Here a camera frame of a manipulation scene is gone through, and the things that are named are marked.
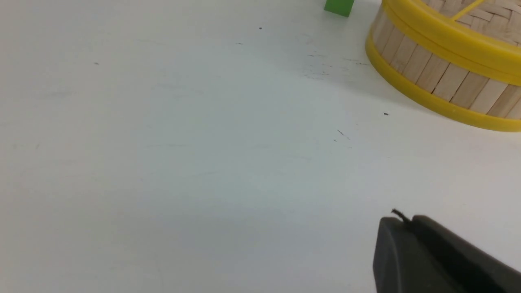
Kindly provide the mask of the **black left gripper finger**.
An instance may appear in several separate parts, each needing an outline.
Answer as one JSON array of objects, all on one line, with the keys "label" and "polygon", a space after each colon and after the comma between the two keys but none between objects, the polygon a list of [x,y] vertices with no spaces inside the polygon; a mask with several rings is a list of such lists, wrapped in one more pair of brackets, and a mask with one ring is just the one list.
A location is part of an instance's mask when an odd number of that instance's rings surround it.
[{"label": "black left gripper finger", "polygon": [[373,257],[378,293],[519,293],[519,271],[425,215],[379,221]]}]

